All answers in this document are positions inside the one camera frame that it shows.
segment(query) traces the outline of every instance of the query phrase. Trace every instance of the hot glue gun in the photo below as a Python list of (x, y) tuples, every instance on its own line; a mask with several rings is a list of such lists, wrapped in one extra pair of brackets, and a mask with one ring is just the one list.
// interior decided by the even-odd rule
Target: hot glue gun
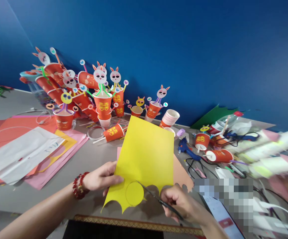
[(194, 154), (194, 153), (190, 150), (190, 148), (188, 148), (186, 137), (183, 138), (183, 139), (179, 142), (178, 150), (179, 150), (179, 153), (184, 152), (184, 153), (188, 154), (190, 157), (192, 157), (193, 160), (196, 160), (196, 161), (200, 161), (200, 160), (201, 160), (201, 157), (200, 157), (199, 155)]

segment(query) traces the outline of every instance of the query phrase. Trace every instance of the yellow paper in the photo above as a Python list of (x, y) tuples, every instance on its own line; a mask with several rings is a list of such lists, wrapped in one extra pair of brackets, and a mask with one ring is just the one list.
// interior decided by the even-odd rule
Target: yellow paper
[(55, 135), (65, 139), (65, 141), (61, 144), (61, 146), (59, 147), (65, 147), (64, 151), (61, 154), (57, 154), (55, 157), (53, 157), (52, 155), (54, 154), (50, 154), (49, 158), (51, 159), (49, 165), (43, 169), (40, 170), (39, 173), (44, 172), (47, 168), (49, 168), (55, 161), (58, 160), (58, 158), (60, 158), (66, 151), (68, 151), (73, 145), (75, 145), (77, 143), (77, 141), (69, 136), (67, 136), (65, 133), (61, 132), (60, 130), (56, 130), (56, 132), (54, 133)]
[(136, 180), (146, 187), (155, 185), (159, 193), (165, 185), (173, 185), (173, 154), (172, 132), (131, 116), (114, 173), (125, 180), (109, 188), (104, 206), (115, 200), (123, 213), (141, 203), (144, 189)]

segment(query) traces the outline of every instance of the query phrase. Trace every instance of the scissors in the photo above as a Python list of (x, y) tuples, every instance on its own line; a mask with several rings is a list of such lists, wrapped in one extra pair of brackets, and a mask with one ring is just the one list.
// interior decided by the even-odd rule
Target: scissors
[(163, 206), (165, 206), (166, 208), (168, 208), (169, 210), (171, 210), (173, 213), (175, 213), (179, 220), (183, 221), (184, 218), (182, 217), (182, 215), (180, 215), (180, 213), (175, 209), (173, 208), (171, 205), (169, 205), (168, 203), (162, 201), (158, 196), (156, 196), (154, 193), (152, 193), (148, 188), (146, 188), (143, 184), (141, 184), (138, 180), (136, 180), (140, 185), (142, 185), (142, 187), (147, 191), (149, 192), (154, 198), (157, 199), (157, 201), (162, 204)]

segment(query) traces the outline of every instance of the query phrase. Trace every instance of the phone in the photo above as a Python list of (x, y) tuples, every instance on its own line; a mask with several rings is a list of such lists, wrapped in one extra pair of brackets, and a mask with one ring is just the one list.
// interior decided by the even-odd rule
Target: phone
[(213, 215), (230, 239), (245, 239), (243, 233), (219, 200), (210, 196), (201, 196), (201, 199), (206, 209)]

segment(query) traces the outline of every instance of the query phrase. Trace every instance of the hand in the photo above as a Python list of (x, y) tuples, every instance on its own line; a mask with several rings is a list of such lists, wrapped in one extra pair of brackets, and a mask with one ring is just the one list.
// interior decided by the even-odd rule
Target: hand
[[(168, 189), (163, 189), (160, 197), (164, 202), (175, 208), (188, 222), (207, 226), (214, 221), (213, 216), (202, 205), (185, 194), (181, 187), (177, 185)], [(179, 222), (175, 213), (166, 207), (164, 207), (164, 210), (166, 217), (171, 217), (176, 222)]]
[(124, 178), (118, 175), (113, 175), (116, 169), (117, 161), (107, 162), (98, 169), (87, 174), (83, 179), (83, 186), (91, 191), (105, 189), (103, 196), (106, 196), (108, 187), (119, 184), (124, 181)]

